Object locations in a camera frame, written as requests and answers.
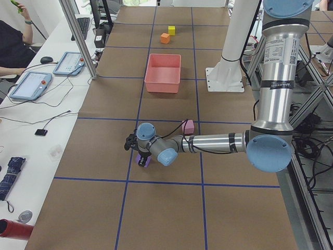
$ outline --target blue and white device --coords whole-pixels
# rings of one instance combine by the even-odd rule
[[[57,76],[77,76],[84,66],[84,61],[80,52],[65,52],[53,74]]]
[[[32,101],[40,97],[52,80],[52,74],[29,72],[9,95],[12,99]]]

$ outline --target person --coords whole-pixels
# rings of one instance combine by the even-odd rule
[[[21,75],[35,56],[35,52],[26,45],[32,44],[32,21],[27,8],[22,9],[25,27],[23,34],[0,20],[0,76]]]
[[[333,0],[321,0],[319,3],[319,10],[333,10]]]

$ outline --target blue joint cap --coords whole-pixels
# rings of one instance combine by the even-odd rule
[[[177,156],[178,154],[176,150],[174,150],[173,148],[167,148],[160,152],[157,160],[167,167],[176,160]]]
[[[312,6],[314,0],[265,0],[265,12],[275,18],[295,17]]]
[[[155,134],[154,126],[149,122],[140,124],[136,131],[136,136],[142,141],[150,140]]]
[[[259,170],[279,172],[290,163],[291,147],[278,136],[262,134],[249,141],[246,154],[251,164]]]

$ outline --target red cylinder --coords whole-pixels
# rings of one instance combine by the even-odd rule
[[[33,226],[11,220],[0,220],[0,237],[18,240],[28,240]]]

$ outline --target black mouse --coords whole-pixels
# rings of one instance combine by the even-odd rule
[[[44,56],[41,58],[41,64],[51,63],[52,61],[53,61],[53,58],[50,56]]]

